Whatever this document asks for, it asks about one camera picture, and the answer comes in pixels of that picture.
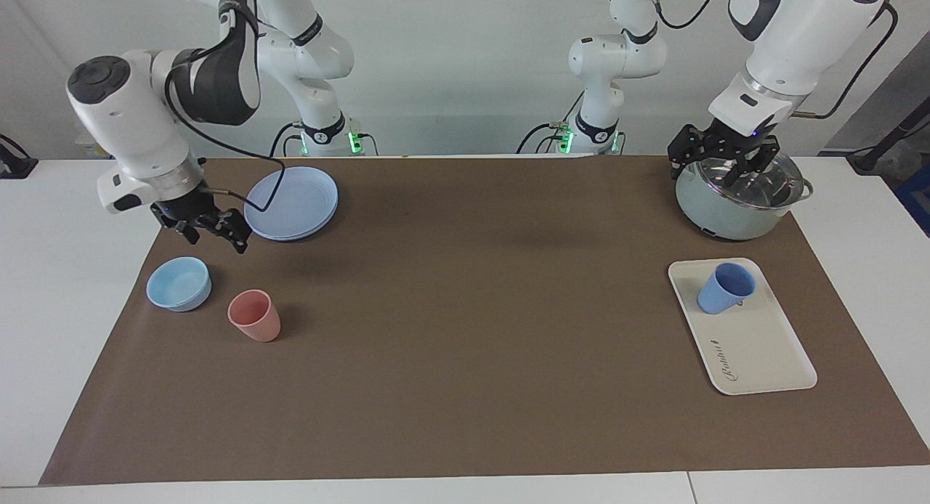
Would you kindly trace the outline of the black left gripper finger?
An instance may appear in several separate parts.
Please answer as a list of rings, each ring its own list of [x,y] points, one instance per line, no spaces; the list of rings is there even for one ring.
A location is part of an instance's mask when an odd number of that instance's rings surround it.
[[[692,163],[701,162],[710,157],[705,147],[704,131],[692,124],[685,124],[668,144],[668,162],[671,164],[670,177],[677,180]]]
[[[753,147],[732,145],[724,149],[724,159],[735,161],[724,176],[724,187],[733,187],[744,174],[760,173],[767,169],[780,152],[777,137],[757,137],[750,141],[758,141],[758,144]]]

